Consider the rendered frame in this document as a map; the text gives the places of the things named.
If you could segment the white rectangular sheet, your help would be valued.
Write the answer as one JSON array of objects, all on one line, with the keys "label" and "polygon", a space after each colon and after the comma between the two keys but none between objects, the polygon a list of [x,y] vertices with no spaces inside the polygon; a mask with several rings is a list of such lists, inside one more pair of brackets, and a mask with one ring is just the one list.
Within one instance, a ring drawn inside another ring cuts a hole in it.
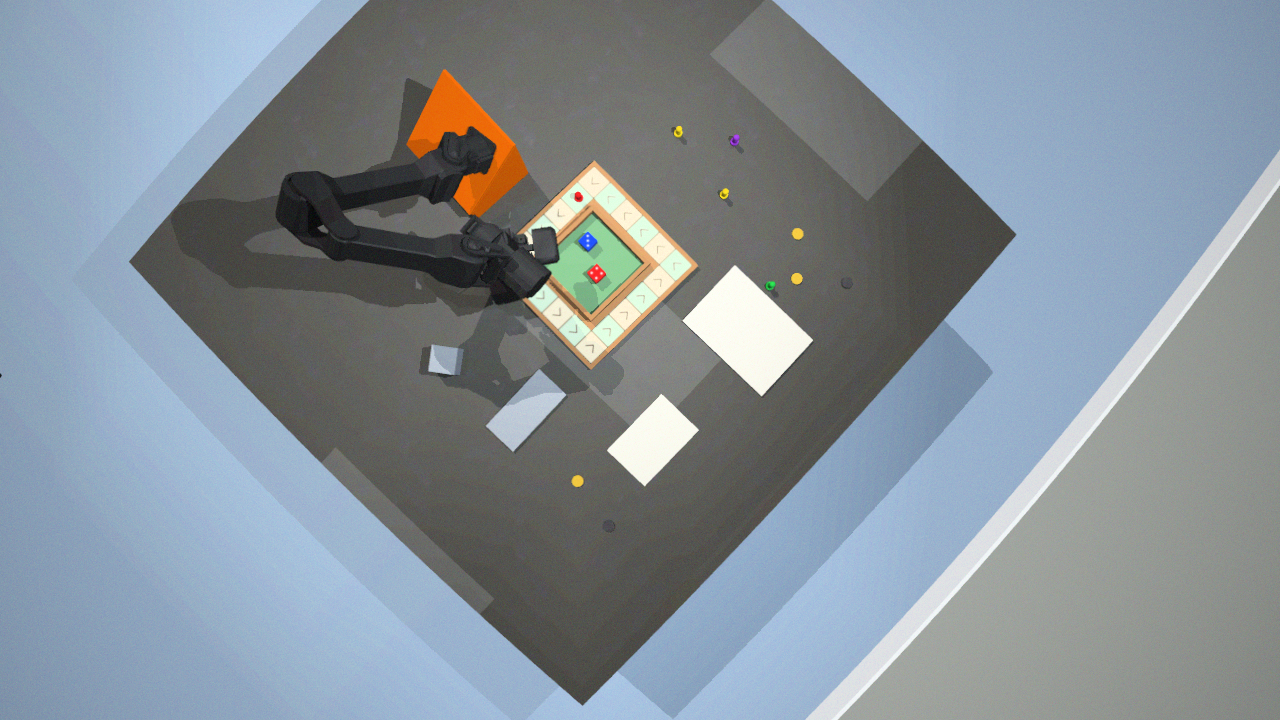
[{"label": "white rectangular sheet", "polygon": [[813,341],[736,266],[684,323],[760,396]]}]

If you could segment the white rectangular card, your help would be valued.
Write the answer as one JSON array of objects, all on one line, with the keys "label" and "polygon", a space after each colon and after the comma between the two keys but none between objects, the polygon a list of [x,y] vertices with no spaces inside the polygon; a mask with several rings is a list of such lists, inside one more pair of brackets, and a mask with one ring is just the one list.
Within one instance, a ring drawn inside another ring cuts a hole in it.
[{"label": "white rectangular card", "polygon": [[698,428],[660,395],[607,451],[646,486],[698,433]]}]

